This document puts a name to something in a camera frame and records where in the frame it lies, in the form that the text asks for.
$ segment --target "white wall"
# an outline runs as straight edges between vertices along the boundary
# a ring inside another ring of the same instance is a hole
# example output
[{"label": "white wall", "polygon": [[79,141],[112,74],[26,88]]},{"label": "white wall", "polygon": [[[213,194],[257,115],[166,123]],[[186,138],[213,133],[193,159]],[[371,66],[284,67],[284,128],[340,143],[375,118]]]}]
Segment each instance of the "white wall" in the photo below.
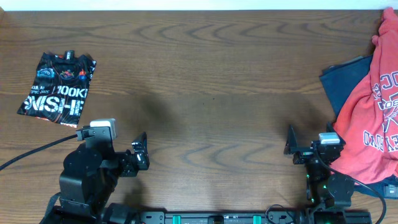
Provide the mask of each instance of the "white wall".
[{"label": "white wall", "polygon": [[5,11],[398,9],[398,0],[0,0]]}]

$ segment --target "navy blue garment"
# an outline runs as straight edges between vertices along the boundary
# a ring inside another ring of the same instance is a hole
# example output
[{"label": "navy blue garment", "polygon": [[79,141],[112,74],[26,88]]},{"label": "navy blue garment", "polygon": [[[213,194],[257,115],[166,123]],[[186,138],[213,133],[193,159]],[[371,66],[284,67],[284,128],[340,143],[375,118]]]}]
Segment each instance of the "navy blue garment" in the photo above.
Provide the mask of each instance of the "navy blue garment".
[{"label": "navy blue garment", "polygon": [[[322,82],[331,107],[338,116],[356,85],[369,73],[372,55],[357,57],[341,65],[334,65],[324,70],[319,79]],[[380,182],[368,184],[385,198],[398,199],[398,177],[392,175]],[[363,186],[356,185],[355,190],[373,197],[376,195]]]}]

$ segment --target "red shirt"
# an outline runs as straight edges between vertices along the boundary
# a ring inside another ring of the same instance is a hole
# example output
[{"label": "red shirt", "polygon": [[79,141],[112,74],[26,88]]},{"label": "red shirt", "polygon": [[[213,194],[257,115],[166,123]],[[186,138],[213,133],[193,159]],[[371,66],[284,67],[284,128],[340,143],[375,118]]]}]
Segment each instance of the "red shirt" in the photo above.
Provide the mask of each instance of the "red shirt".
[{"label": "red shirt", "polygon": [[398,176],[398,17],[384,10],[369,73],[355,87],[334,124],[346,141],[331,167],[365,184]]}]

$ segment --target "green tape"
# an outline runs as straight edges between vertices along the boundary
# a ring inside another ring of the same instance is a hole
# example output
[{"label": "green tape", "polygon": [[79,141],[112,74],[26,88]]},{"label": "green tape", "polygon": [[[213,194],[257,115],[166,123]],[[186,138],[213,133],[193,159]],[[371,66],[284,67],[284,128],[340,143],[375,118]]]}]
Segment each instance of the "green tape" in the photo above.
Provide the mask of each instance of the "green tape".
[{"label": "green tape", "polygon": [[253,224],[261,224],[261,216],[260,215],[253,216]]},{"label": "green tape", "polygon": [[181,216],[173,215],[173,224],[181,224]]}]

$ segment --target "wooden table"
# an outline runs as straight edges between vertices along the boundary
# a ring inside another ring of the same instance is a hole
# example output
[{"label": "wooden table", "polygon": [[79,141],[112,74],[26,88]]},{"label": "wooden table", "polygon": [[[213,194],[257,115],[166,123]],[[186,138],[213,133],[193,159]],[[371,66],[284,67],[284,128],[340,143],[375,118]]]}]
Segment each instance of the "wooden table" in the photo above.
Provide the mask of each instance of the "wooden table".
[{"label": "wooden table", "polygon": [[[318,79],[373,51],[381,11],[7,12],[0,24],[0,163],[74,133],[16,114],[42,52],[98,65],[80,125],[116,118],[116,150],[149,138],[150,169],[110,202],[176,210],[305,203],[305,169],[283,155],[288,124],[309,145],[334,119]],[[59,191],[68,141],[0,172],[0,223],[38,223]],[[374,222],[379,199],[355,193]],[[396,223],[387,201],[384,223]]]}]

